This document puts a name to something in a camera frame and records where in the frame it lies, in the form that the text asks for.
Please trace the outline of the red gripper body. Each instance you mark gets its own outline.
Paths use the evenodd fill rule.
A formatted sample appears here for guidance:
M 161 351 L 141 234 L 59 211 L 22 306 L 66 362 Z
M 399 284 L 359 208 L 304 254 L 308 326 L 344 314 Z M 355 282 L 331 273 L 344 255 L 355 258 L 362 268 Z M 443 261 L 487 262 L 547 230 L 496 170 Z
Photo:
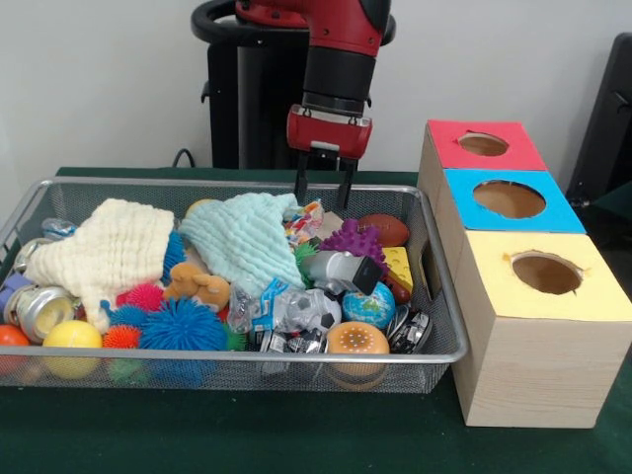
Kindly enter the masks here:
M 371 132 L 370 118 L 356 118 L 292 105 L 286 120 L 290 148 L 300 151 L 336 151 L 340 158 L 359 160 L 365 153 Z

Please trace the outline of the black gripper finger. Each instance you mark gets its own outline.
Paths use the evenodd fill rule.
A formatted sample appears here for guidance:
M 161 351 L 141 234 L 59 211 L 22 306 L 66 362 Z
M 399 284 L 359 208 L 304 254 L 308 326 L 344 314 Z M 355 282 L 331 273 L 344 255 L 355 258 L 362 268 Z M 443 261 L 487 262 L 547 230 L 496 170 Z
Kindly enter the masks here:
M 304 198 L 308 186 L 307 168 L 310 155 L 306 151 L 298 154 L 296 177 L 294 184 L 294 194 L 297 198 Z
M 356 160 L 341 158 L 339 160 L 339 170 L 344 173 L 344 177 L 338 189 L 337 205 L 338 208 L 346 208 L 356 173 Z

